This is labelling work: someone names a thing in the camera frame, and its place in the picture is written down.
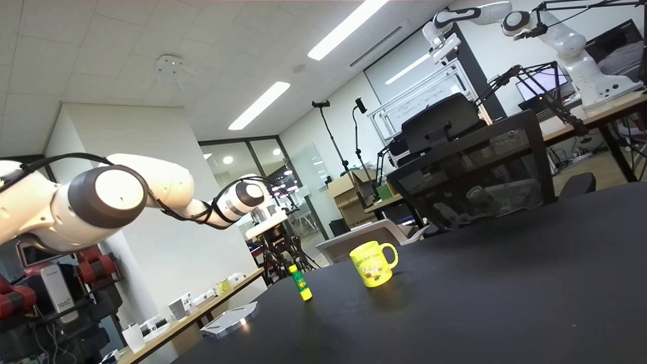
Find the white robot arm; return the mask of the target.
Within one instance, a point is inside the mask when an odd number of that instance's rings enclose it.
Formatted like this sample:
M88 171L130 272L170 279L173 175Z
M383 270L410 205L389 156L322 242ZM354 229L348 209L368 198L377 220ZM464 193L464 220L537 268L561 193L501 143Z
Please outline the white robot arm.
M243 175L213 200L199 200L184 165L135 153L74 152L74 158L94 160L96 167L55 182L43 167L60 158L3 162L0 242L29 234L43 251L76 252L105 241L145 207L224 231L270 202L257 175Z

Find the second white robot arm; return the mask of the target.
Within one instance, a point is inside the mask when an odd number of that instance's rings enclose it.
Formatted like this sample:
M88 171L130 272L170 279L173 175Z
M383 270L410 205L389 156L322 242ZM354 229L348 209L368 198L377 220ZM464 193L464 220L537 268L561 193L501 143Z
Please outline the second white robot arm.
M532 10L516 10L511 0L439 10L422 26L422 36L431 44L433 56L441 56L454 44L449 32L464 19L471 19L474 23L499 23L501 32L516 41L540 38L554 50L559 65L570 74L585 107L596 107L643 87L642 81L631 81L627 74L605 73L586 50L586 38L559 19L546 2Z

